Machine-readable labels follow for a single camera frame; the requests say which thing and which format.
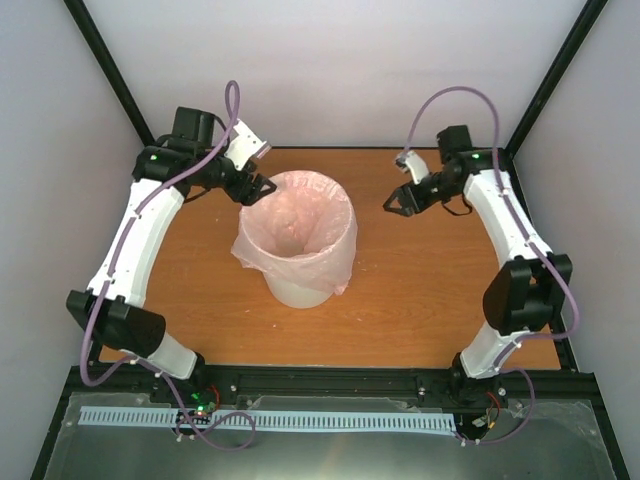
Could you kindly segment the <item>pink translucent plastic trash bag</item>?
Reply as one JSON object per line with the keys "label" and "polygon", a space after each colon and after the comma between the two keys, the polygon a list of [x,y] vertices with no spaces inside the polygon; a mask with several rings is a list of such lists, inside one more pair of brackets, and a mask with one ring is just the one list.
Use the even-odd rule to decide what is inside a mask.
{"label": "pink translucent plastic trash bag", "polygon": [[344,187],[309,170],[271,177],[276,190],[239,214],[231,253],[244,268],[341,295],[349,285],[358,225]]}

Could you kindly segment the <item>white plastic trash bin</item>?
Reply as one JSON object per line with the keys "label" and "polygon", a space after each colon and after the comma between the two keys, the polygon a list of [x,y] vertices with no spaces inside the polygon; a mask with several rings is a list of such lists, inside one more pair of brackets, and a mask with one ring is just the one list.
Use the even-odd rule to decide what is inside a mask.
{"label": "white plastic trash bin", "polygon": [[289,281],[265,276],[271,294],[280,303],[295,309],[310,309],[326,302],[332,293],[301,287]]}

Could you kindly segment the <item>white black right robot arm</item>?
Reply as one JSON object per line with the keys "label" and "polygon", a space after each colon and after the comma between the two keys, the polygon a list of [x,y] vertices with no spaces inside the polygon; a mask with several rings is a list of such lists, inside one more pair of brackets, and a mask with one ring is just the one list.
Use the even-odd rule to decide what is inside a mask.
{"label": "white black right robot arm", "polygon": [[437,144],[442,167],[436,172],[409,148],[396,156],[396,166],[410,179],[383,208],[410,217],[459,197],[485,227],[499,270],[483,295],[484,322],[456,354],[449,374],[450,398],[472,405],[495,385],[508,357],[525,341],[542,337],[559,315],[573,266],[567,255],[553,253],[527,218],[499,150],[474,148],[465,125],[439,132]]}

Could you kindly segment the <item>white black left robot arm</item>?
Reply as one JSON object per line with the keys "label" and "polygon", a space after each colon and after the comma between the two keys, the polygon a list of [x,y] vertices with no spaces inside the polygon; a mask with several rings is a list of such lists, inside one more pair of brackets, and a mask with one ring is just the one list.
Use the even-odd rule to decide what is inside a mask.
{"label": "white black left robot arm", "polygon": [[164,237],[194,187],[222,189],[229,198],[251,206],[273,193],[275,184],[256,173],[255,159],[268,144],[230,116],[221,141],[212,142],[215,115],[191,108],[176,111],[174,130],[145,147],[136,159],[129,199],[108,253],[88,286],[73,290],[66,307],[84,330],[80,375],[88,386],[104,382],[88,372],[92,344],[125,353],[126,361],[173,377],[172,388],[186,402],[208,390],[204,357],[168,332],[165,318],[145,309],[148,281]]}

